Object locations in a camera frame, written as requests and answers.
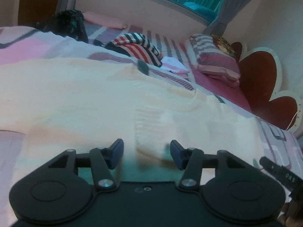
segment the hand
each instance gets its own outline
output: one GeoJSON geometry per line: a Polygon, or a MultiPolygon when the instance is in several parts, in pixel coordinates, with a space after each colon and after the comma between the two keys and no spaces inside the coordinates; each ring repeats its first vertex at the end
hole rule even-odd
{"type": "Polygon", "coordinates": [[[284,214],[278,217],[278,221],[284,224],[286,227],[303,227],[303,216],[301,216],[301,218],[293,218],[291,216],[286,218],[288,209],[289,203],[285,203],[282,209],[284,214]]]}

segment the pink pillow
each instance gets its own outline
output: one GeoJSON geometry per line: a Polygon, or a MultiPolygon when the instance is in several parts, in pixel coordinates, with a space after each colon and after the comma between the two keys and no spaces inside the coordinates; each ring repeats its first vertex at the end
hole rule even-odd
{"type": "Polygon", "coordinates": [[[110,18],[104,15],[100,15],[94,12],[83,13],[84,19],[90,23],[114,28],[114,29],[125,29],[127,24],[120,19],[110,18]]]}
{"type": "Polygon", "coordinates": [[[196,68],[200,72],[228,86],[239,86],[240,69],[236,60],[218,49],[211,36],[194,34],[190,42],[198,62],[196,68]]]}

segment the headboard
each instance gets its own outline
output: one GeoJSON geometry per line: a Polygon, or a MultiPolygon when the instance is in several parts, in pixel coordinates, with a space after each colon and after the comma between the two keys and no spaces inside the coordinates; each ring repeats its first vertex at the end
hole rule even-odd
{"type": "Polygon", "coordinates": [[[282,67],[275,51],[260,47],[247,52],[241,42],[231,46],[241,73],[240,88],[252,113],[281,129],[287,129],[296,115],[289,129],[296,131],[302,119],[301,99],[290,90],[280,91],[282,67]]]}

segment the pillow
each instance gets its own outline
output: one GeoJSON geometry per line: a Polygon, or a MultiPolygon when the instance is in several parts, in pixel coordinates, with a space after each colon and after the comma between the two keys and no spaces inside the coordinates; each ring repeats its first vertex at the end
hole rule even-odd
{"type": "Polygon", "coordinates": [[[211,36],[194,34],[190,42],[198,62],[196,68],[200,72],[231,87],[239,86],[240,70],[236,60],[218,49],[211,36]]]}
{"type": "Polygon", "coordinates": [[[214,45],[220,49],[225,54],[229,55],[230,57],[235,58],[236,52],[231,47],[231,45],[226,41],[223,37],[218,37],[216,35],[211,34],[213,38],[214,45]]]}
{"type": "Polygon", "coordinates": [[[120,19],[110,18],[110,17],[100,15],[100,14],[97,14],[94,12],[83,13],[83,16],[84,16],[84,20],[86,20],[90,23],[109,27],[109,28],[125,29],[128,26],[125,22],[123,22],[120,19]]]}

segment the wall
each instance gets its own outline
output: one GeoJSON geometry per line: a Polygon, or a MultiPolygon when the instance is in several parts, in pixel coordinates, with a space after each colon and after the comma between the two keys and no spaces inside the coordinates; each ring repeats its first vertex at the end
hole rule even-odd
{"type": "MultiPolygon", "coordinates": [[[[234,41],[246,32],[261,0],[252,0],[228,26],[225,36],[234,41]]],[[[150,0],[77,0],[76,8],[118,17],[137,26],[149,28],[180,42],[206,27],[176,10],[150,0]]]]}
{"type": "Polygon", "coordinates": [[[223,35],[228,42],[236,42],[245,35],[261,2],[251,0],[228,24],[223,35]]]}
{"type": "Polygon", "coordinates": [[[0,26],[11,26],[14,24],[14,15],[16,14],[15,1],[0,0],[0,26]]]}
{"type": "MultiPolygon", "coordinates": [[[[268,47],[277,52],[283,71],[281,90],[303,98],[303,0],[262,0],[242,37],[248,49],[268,47]]],[[[298,135],[303,132],[301,124],[298,135]]]]}

